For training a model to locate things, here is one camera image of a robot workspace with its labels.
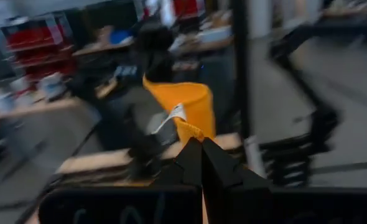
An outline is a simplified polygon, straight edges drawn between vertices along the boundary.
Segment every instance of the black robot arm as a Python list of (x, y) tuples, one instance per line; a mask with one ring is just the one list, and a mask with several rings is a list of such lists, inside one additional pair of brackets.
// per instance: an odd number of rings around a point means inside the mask
[(283, 38), (272, 41), (269, 49), (271, 60), (286, 71), (290, 79), (300, 88), (315, 107), (315, 111), (312, 113), (310, 132), (301, 138), (285, 141), (287, 145), (310, 141), (312, 143), (312, 147), (310, 147), (311, 154), (329, 151), (329, 147), (325, 143), (338, 126), (338, 112), (332, 105), (322, 99), (312, 86), (304, 80), (303, 71), (292, 62), (290, 54), (306, 40), (318, 35), (327, 35), (331, 31), (332, 27), (320, 27), (318, 25), (298, 26)]

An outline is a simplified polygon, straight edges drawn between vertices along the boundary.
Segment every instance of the workshop background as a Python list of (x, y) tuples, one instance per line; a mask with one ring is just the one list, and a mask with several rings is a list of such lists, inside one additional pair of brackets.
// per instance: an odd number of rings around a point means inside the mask
[[(139, 0), (115, 0), (122, 6), (130, 4), (134, 17), (141, 18), (143, 8)], [(6, 18), (14, 16), (36, 16), (48, 12), (70, 8), (82, 8), (103, 1), (98, 0), (0, 0), (0, 24)], [(216, 1), (222, 9), (228, 7), (227, 0)], [(323, 1), (323, 0), (249, 0), (249, 59), (251, 73), (249, 90), (251, 91), (252, 125), (259, 142), (298, 136), (308, 131), (309, 115), (312, 107), (303, 99), (295, 86), (282, 70), (274, 66), (267, 58), (269, 41), (282, 33), (305, 22), (317, 22), (321, 19), (332, 22), (352, 22), (354, 26), (367, 20), (367, 1)], [(333, 135), (333, 151), (315, 157), (312, 176), (313, 186), (367, 187), (367, 169), (352, 170), (346, 164), (359, 163), (358, 167), (367, 167), (367, 36), (314, 38), (301, 45), (293, 59), (304, 70), (306, 79), (318, 92), (335, 106), (342, 115), (342, 124)], [(207, 60), (202, 73), (203, 81), (212, 83), (214, 95), (220, 97), (217, 108), (224, 108), (230, 101), (234, 86), (231, 78), (234, 71), (226, 57)], [(0, 51), (0, 82), (13, 76), (14, 69), (4, 60)], [(133, 91), (125, 101), (130, 103), (148, 103), (150, 95), (143, 96), (142, 90)], [(149, 111), (161, 109), (154, 107), (136, 108), (136, 118), (148, 117)], [(74, 111), (53, 112), (25, 116), (26, 127), (17, 138), (23, 139), (26, 148), (41, 147), (44, 137), (52, 143), (54, 151), (43, 154), (24, 166), (18, 175), (8, 181), (15, 185), (0, 185), (0, 202), (21, 195), (32, 195), (39, 190), (50, 174), (68, 157), (77, 139), (81, 139), (95, 122), (94, 114), (84, 108)], [(43, 123), (44, 128), (31, 128), (31, 124)], [(140, 124), (146, 128), (146, 121)], [(52, 123), (63, 123), (68, 129), (53, 127)], [(91, 138), (82, 150), (83, 154), (97, 152), (97, 139)], [(0, 168), (5, 173), (8, 167)], [(22, 210), (3, 215), (6, 220), (17, 217)]]

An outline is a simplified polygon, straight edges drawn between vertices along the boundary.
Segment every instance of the gray floor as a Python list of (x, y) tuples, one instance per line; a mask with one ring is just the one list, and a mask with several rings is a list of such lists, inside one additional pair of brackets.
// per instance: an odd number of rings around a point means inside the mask
[[(312, 107), (297, 92), (287, 76), (266, 59), (267, 41), (257, 40), (253, 43), (251, 59), (251, 98), (253, 123), (259, 142), (268, 142), (303, 134), (309, 125), (308, 115)], [(307, 77), (316, 89), (331, 101), (342, 113), (344, 122), (340, 125), (332, 139), (335, 150), (315, 158), (314, 167), (347, 164), (351, 162), (367, 162), (367, 46), (357, 48), (337, 47), (320, 41), (310, 41), (302, 45), (294, 59), (307, 71)], [(231, 65), (213, 61), (205, 63), (209, 67), (203, 72), (202, 81), (211, 83), (211, 90), (218, 100), (215, 109), (219, 116), (223, 108), (229, 105), (232, 95), (233, 76), (221, 76), (229, 73)], [(147, 98), (138, 98), (146, 103)], [(148, 107), (138, 107), (134, 112), (138, 120), (148, 119), (143, 114)], [(88, 119), (88, 114), (70, 117), (63, 114), (68, 122), (74, 119)], [(30, 144), (36, 144), (43, 138), (52, 142), (53, 151), (41, 154), (14, 175), (8, 182), (0, 182), (0, 203), (12, 198), (26, 199), (35, 195), (41, 189), (48, 177), (55, 172), (62, 161), (71, 153), (90, 124), (72, 131), (59, 127), (49, 129), (50, 124), (60, 123), (60, 114), (34, 116), (31, 123), (42, 123), (46, 129), (26, 129), (25, 135), (36, 139)], [(51, 139), (46, 137), (52, 132)], [(96, 152), (96, 139), (91, 139), (83, 150), (84, 154)], [(11, 168), (18, 158), (6, 159), (0, 164), (0, 174)], [(313, 176), (315, 186), (337, 187), (367, 187), (367, 170), (320, 174)], [(0, 213), (0, 223), (13, 223), (19, 212)]]

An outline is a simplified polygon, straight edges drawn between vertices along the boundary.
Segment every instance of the desk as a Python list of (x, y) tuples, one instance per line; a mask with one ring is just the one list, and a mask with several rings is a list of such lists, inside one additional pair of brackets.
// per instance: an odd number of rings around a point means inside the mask
[(118, 49), (123, 49), (125, 47), (129, 47), (133, 43), (134, 43), (134, 41), (131, 40), (131, 41), (123, 43), (123, 44), (108, 44), (108, 45), (99, 46), (99, 47), (96, 47), (96, 44), (93, 44), (94, 47), (83, 48), (81, 50), (78, 50), (78, 51), (74, 52), (72, 55), (74, 57), (77, 57), (77, 56), (82, 56), (82, 55), (88, 55), (88, 54), (104, 52), (104, 51), (108, 51), (108, 50), (118, 50)]
[[(241, 140), (237, 134), (225, 134), (217, 136), (215, 142), (224, 150), (230, 150), (241, 146)], [(125, 165), (129, 162), (129, 158), (126, 156), (126, 151), (117, 152), (101, 152), (89, 156), (76, 157), (66, 160), (62, 166), (60, 166), (57, 173), (71, 174), (88, 170), (99, 170), (101, 168), (115, 167)], [(164, 159), (171, 159), (176, 157), (182, 150), (182, 146), (179, 143), (170, 146), (164, 153)], [(147, 186), (152, 180), (143, 180), (137, 182), (116, 181), (115, 183), (108, 184), (108, 186)], [(27, 224), (38, 223), (37, 212), (29, 218)], [(203, 198), (203, 223), (208, 224), (207, 211)]]
[[(198, 44), (188, 44), (188, 45), (182, 45), (177, 49), (178, 54), (187, 54), (187, 53), (200, 53), (204, 51), (209, 50), (218, 50), (225, 47), (228, 47), (232, 44), (233, 36), (216, 42), (209, 42), (209, 43), (198, 43)], [(120, 50), (125, 47), (129, 47), (133, 44), (134, 41), (125, 43), (125, 44), (110, 44), (106, 45), (104, 47), (97, 47), (97, 48), (87, 48), (87, 49), (81, 49), (73, 53), (74, 57), (79, 57), (83, 55), (89, 55), (89, 54), (95, 54), (100, 52), (107, 52), (109, 50)]]

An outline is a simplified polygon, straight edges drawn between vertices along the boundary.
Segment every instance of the wooden table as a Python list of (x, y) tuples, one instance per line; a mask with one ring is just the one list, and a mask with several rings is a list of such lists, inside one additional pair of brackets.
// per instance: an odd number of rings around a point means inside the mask
[[(108, 93), (110, 93), (114, 88), (116, 88), (117, 85), (118, 85), (117, 81), (115, 79), (112, 79), (109, 85), (98, 88), (96, 90), (98, 98), (104, 98)], [(34, 103), (33, 105), (18, 106), (9, 113), (0, 113), (0, 119), (20, 117), (28, 114), (43, 113), (52, 110), (60, 110), (63, 108), (78, 106), (80, 103), (82, 103), (77, 98), (64, 98), (53, 102), (47, 102), (46, 100), (44, 100), (44, 94), (41, 93), (40, 91), (35, 92), (33, 94), (33, 98), (34, 101), (36, 101), (36, 103)]]
[(133, 40), (129, 41), (129, 42), (125, 42), (123, 44), (108, 44), (108, 45), (103, 45), (103, 46), (99, 46), (97, 47), (97, 44), (91, 44), (91, 47), (85, 47), (81, 50), (78, 50), (76, 52), (74, 52), (72, 55), (74, 57), (77, 56), (82, 56), (82, 55), (88, 55), (88, 54), (95, 54), (95, 53), (99, 53), (99, 52), (104, 52), (104, 51), (108, 51), (108, 50), (118, 50), (118, 49), (123, 49), (125, 47), (129, 47), (134, 43)]
[[(222, 49), (222, 48), (230, 46), (232, 44), (232, 41), (233, 41), (233, 36), (225, 40), (209, 42), (209, 43), (204, 43), (204, 44), (203, 43), (187, 44), (187, 45), (183, 45), (179, 47), (179, 49), (177, 50), (177, 53), (187, 54), (187, 53), (200, 53), (200, 52), (209, 51), (209, 50), (218, 50), (218, 49)], [(129, 47), (133, 43), (134, 41), (130, 41), (124, 44), (110, 44), (110, 45), (105, 45), (102, 47), (81, 49), (73, 53), (73, 56), (78, 57), (78, 56), (95, 54), (95, 53), (100, 53), (100, 52), (107, 52), (109, 50), (119, 50), (125, 47)]]
[[(224, 134), (217, 136), (215, 142), (224, 150), (236, 149), (241, 146), (241, 141), (238, 134)], [(109, 167), (123, 166), (131, 161), (131, 158), (127, 156), (127, 151), (118, 150), (116, 152), (101, 152), (89, 156), (74, 157), (67, 159), (59, 168), (57, 173), (59, 174), (72, 174), (77, 172), (107, 169)], [(182, 145), (178, 142), (170, 146), (164, 153), (163, 159), (172, 159), (178, 156), (182, 150)], [(140, 182), (127, 182), (119, 180), (108, 186), (147, 186), (151, 184), (151, 180)], [(34, 214), (28, 219), (27, 224), (38, 223), (38, 213)], [(207, 211), (203, 197), (203, 223), (208, 224)]]

